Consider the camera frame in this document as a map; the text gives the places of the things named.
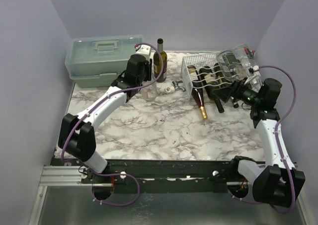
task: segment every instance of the bolt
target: bolt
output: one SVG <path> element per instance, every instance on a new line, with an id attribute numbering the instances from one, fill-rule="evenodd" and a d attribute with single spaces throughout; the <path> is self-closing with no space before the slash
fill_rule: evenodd
<path id="1" fill-rule="evenodd" d="M 213 176 L 217 176 L 218 174 L 219 174 L 219 172 L 216 171 L 216 170 L 214 170 L 213 173 L 212 173 Z"/>

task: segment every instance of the white marble surface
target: white marble surface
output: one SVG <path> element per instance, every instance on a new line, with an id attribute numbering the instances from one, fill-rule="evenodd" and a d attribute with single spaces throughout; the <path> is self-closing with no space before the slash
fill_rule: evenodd
<path id="1" fill-rule="evenodd" d="M 168 53 L 167 80 L 180 79 L 182 57 L 191 53 Z M 106 88 L 74 88 L 69 113 L 90 106 Z M 243 155 L 263 160 L 260 138 L 249 111 L 224 104 L 220 114 L 205 98 L 208 120 L 203 121 L 193 99 L 186 93 L 159 93 L 149 102 L 140 94 L 115 110 L 96 131 L 97 151 L 111 159 L 231 160 Z M 56 157 L 61 149 L 57 148 Z"/>

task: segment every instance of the green plastic toolbox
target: green plastic toolbox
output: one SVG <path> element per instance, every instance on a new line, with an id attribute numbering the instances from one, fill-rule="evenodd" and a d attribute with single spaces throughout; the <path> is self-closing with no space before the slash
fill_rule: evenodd
<path id="1" fill-rule="evenodd" d="M 65 66 L 80 87 L 105 87 L 126 69 L 142 35 L 71 39 Z"/>

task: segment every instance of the gray wall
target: gray wall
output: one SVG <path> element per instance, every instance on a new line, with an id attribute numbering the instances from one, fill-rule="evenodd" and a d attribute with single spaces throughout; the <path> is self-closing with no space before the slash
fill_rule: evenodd
<path id="1" fill-rule="evenodd" d="M 291 158 L 305 172 L 304 191 L 316 221 L 318 221 L 317 27 L 317 0 L 285 0 L 256 50 L 260 65 L 282 67 L 295 80 L 297 101 L 294 111 L 283 122 L 283 135 Z M 283 115 L 292 102 L 291 84 L 287 77 L 275 70 L 263 70 L 261 73 L 266 77 L 277 78 L 283 83 L 277 105 L 280 114 Z"/>
<path id="2" fill-rule="evenodd" d="M 284 0 L 51 0 L 71 38 L 143 34 L 168 50 L 256 49 Z"/>
<path id="3" fill-rule="evenodd" d="M 28 223 L 72 82 L 50 0 L 0 0 L 0 224 Z"/>

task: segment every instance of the bottle cap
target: bottle cap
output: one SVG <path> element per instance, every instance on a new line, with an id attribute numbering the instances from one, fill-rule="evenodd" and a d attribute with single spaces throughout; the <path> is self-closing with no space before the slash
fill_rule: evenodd
<path id="1" fill-rule="evenodd" d="M 207 119 L 208 115 L 207 115 L 207 112 L 205 111 L 205 107 L 200 107 L 200 111 L 201 111 L 203 120 Z"/>

